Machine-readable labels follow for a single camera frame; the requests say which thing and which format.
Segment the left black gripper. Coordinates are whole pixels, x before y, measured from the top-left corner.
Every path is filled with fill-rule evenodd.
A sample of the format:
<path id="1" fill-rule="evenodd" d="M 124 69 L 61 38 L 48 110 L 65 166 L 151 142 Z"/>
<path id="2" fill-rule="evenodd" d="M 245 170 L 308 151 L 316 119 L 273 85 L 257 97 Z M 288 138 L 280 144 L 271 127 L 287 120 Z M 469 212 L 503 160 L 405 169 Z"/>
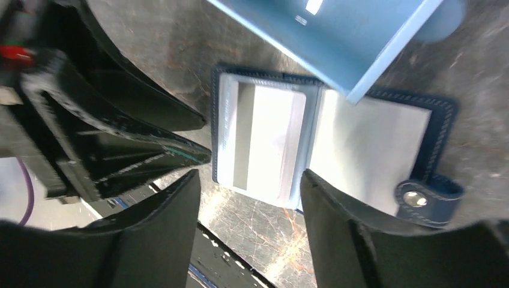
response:
<path id="1" fill-rule="evenodd" d="M 211 151 L 206 123 L 127 59 L 86 1 L 1 2 L 1 148 L 52 198 L 113 198 Z"/>

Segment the blue purple three-bin tray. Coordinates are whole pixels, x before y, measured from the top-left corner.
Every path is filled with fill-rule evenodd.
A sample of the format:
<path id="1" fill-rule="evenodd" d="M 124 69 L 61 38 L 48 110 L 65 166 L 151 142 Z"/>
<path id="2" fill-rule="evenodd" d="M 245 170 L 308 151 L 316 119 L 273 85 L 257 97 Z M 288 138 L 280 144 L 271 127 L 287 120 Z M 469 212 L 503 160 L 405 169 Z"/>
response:
<path id="1" fill-rule="evenodd" d="M 317 78 L 357 103 L 412 41 L 441 41 L 466 16 L 465 1 L 214 1 Z"/>

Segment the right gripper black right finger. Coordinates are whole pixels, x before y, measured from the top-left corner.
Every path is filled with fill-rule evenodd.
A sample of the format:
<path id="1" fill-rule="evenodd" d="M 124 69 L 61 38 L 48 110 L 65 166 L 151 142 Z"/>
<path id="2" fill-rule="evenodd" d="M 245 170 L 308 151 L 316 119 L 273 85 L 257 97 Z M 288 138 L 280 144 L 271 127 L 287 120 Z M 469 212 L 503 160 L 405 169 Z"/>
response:
<path id="1" fill-rule="evenodd" d="M 301 177 L 319 287 L 507 287 L 508 221 L 452 230 L 400 220 L 339 191 L 311 170 Z"/>

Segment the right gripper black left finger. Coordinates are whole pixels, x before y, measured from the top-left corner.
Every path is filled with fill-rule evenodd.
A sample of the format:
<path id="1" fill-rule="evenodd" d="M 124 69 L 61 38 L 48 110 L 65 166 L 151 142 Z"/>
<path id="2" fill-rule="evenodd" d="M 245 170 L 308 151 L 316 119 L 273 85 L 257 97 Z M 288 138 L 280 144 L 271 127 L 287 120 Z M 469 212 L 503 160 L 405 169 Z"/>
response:
<path id="1" fill-rule="evenodd" d="M 200 177 L 83 228 L 1 222 L 2 287 L 184 287 L 197 228 Z"/>

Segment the blue card holder wallet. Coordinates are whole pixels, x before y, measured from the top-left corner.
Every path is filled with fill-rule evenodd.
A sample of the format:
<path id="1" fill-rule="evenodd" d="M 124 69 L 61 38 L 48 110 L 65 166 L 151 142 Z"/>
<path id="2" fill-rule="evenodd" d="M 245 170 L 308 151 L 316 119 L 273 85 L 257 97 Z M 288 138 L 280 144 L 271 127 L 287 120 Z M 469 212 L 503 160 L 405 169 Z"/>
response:
<path id="1" fill-rule="evenodd" d="M 211 77 L 214 182 L 259 200 L 233 186 L 239 86 L 293 90 L 306 95 L 306 108 L 291 198 L 277 207 L 302 210 L 301 175 L 310 169 L 387 215 L 429 227 L 451 221 L 463 188 L 436 168 L 459 109 L 454 99 L 373 87 L 351 104 L 313 77 L 231 64 Z"/>

